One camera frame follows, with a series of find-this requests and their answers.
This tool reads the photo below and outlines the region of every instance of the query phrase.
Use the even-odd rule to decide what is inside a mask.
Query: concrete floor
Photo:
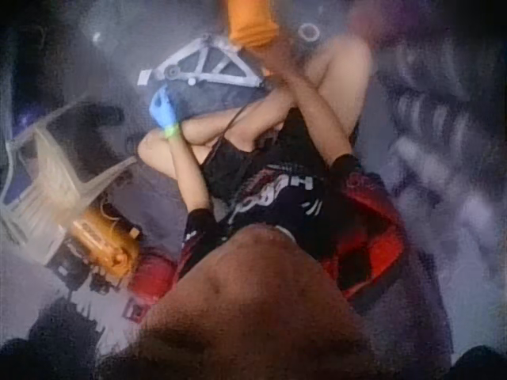
[[[283,23],[290,29],[302,22],[313,22],[321,29],[322,40],[345,31],[346,2],[287,0],[279,6]],[[65,35],[51,42],[55,44],[48,56],[52,70],[47,71],[44,80],[66,102],[87,92],[95,99],[121,106],[125,112],[124,124],[102,131],[121,157],[132,153],[128,136],[138,136],[154,127],[147,114],[154,87],[138,87],[139,72],[157,66],[204,32],[224,30],[214,1],[97,0],[91,4],[75,2],[72,6],[65,2],[61,7],[59,18]],[[190,89],[184,83],[175,83],[172,89],[185,105],[186,116],[241,105],[250,94],[249,90],[221,85]],[[385,167],[388,147],[395,139],[392,123],[384,89],[374,79],[368,90],[356,145],[367,169],[382,172]],[[176,256],[186,215],[175,183],[147,170],[142,163],[135,165],[132,173],[129,184],[112,191],[112,201],[125,216],[143,226],[149,245],[163,246]],[[45,268],[24,262],[13,251],[12,247],[2,245],[0,344],[11,337],[26,336],[39,309],[66,293]],[[498,331],[501,310],[495,309],[501,305],[498,301],[501,295],[488,288],[473,254],[467,263],[466,270],[453,273],[441,289],[452,322],[455,351],[463,353],[475,344],[505,347]],[[472,283],[485,286],[471,289]],[[73,294],[72,301],[78,304],[78,309],[91,305],[91,317],[99,320],[97,328],[106,327],[100,351],[122,347],[135,331],[135,325],[120,316],[128,296],[120,292],[103,297],[89,293],[86,288],[85,285]],[[473,315],[467,313],[471,302],[481,305],[474,308]],[[495,309],[500,319],[491,322],[491,313],[483,308]]]

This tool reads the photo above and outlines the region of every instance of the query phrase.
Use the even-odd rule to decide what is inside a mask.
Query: wristband
[[[180,134],[180,124],[175,123],[171,126],[167,126],[164,128],[164,136],[166,139],[170,139],[171,137],[174,137],[176,135]]]

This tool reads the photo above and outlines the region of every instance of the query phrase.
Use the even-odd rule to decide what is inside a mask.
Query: latex glove
[[[167,85],[163,85],[151,99],[150,115],[164,131],[178,127],[176,112],[167,96]]]

